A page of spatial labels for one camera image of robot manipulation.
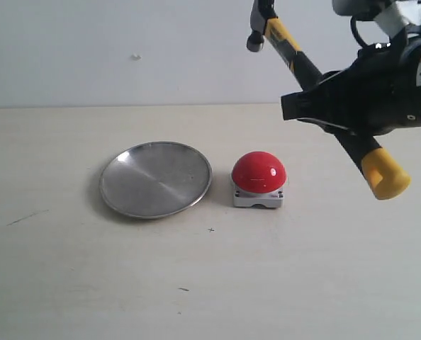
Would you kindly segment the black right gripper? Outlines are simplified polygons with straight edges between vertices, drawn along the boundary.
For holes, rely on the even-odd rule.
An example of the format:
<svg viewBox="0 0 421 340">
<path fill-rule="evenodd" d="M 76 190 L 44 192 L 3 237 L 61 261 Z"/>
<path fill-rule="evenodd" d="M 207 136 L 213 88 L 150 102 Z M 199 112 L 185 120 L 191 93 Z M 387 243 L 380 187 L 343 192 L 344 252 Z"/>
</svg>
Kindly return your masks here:
<svg viewBox="0 0 421 340">
<path fill-rule="evenodd" d="M 295 70 L 301 91 L 283 95 L 284 120 L 317 125 L 335 137 L 357 132 L 385 135 L 400 128 L 421 128 L 421 34 L 403 29 L 387 43 L 360 45 L 349 69 L 325 74 Z"/>
</svg>

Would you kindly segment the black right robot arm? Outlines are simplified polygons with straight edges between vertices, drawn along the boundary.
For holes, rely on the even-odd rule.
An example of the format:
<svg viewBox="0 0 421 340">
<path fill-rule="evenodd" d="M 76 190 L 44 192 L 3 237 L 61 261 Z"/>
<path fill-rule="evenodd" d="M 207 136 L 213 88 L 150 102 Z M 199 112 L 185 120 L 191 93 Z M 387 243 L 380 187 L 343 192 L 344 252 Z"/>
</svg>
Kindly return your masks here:
<svg viewBox="0 0 421 340">
<path fill-rule="evenodd" d="M 311 89 L 282 96 L 284 120 L 355 135 L 421 127 L 421 27 L 407 25 L 389 43 L 361 48 L 338 72 Z"/>
</svg>

